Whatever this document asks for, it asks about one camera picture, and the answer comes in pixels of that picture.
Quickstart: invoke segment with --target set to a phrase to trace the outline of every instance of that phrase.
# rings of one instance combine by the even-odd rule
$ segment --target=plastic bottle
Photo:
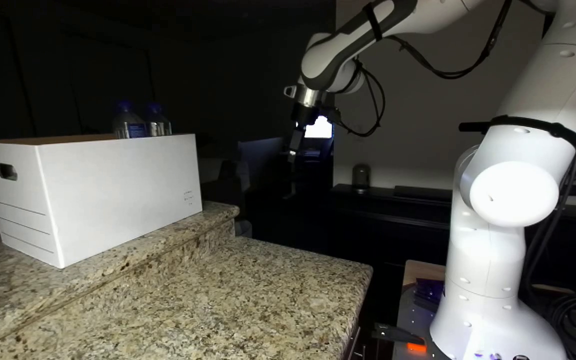
[[[114,136],[117,139],[144,138],[148,136],[146,122],[132,111],[130,101],[119,101],[117,116],[112,121]]]
[[[164,135],[172,135],[172,127],[170,121],[162,115],[162,105],[157,102],[148,104],[148,130],[151,137],[162,137]]]

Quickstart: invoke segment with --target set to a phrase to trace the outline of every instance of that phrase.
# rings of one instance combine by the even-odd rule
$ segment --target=orange light
[[[416,351],[418,353],[425,353],[428,348],[425,346],[425,344],[420,345],[420,344],[413,344],[412,342],[409,342],[407,344],[407,349],[409,351]]]

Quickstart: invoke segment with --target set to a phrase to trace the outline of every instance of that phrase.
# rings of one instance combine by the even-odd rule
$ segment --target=granite surface
[[[204,202],[203,211],[198,214],[65,269],[57,269],[9,248],[0,240],[0,339],[136,267],[152,263],[158,256],[181,256],[189,260],[194,255],[180,246],[186,243],[190,246],[195,240],[194,244],[199,248],[200,235],[224,223],[232,228],[231,219],[238,213],[239,209],[232,205]],[[175,248],[180,248],[180,252],[171,252]],[[164,262],[169,266],[179,263],[177,260]],[[167,269],[162,266],[160,273],[169,275],[171,271]]]
[[[201,259],[173,268],[171,251],[11,333],[0,359],[339,359],[370,266],[231,231],[199,241]]]

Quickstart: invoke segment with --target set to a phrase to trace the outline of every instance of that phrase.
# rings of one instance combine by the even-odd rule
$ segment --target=screen
[[[330,139],[333,135],[332,123],[328,122],[326,116],[319,116],[313,125],[306,126],[305,138],[309,139]]]

